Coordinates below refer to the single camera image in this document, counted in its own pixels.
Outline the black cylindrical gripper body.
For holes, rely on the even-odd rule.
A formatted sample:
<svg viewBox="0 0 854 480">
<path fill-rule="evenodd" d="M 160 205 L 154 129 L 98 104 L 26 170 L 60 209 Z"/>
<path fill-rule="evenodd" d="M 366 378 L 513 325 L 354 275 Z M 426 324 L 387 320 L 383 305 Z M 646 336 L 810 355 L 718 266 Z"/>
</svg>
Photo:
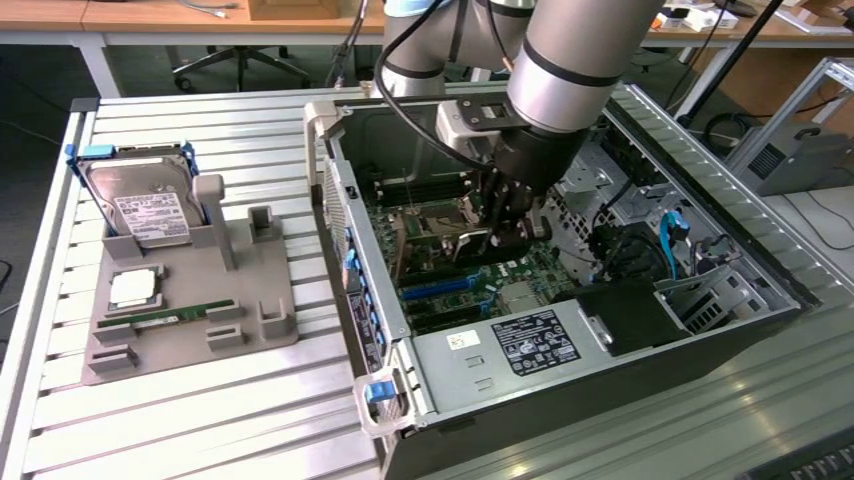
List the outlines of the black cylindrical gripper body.
<svg viewBox="0 0 854 480">
<path fill-rule="evenodd" d="M 589 128 L 567 134 L 535 127 L 503 130 L 494 152 L 498 170 L 543 194 L 563 177 L 589 133 Z"/>
</svg>

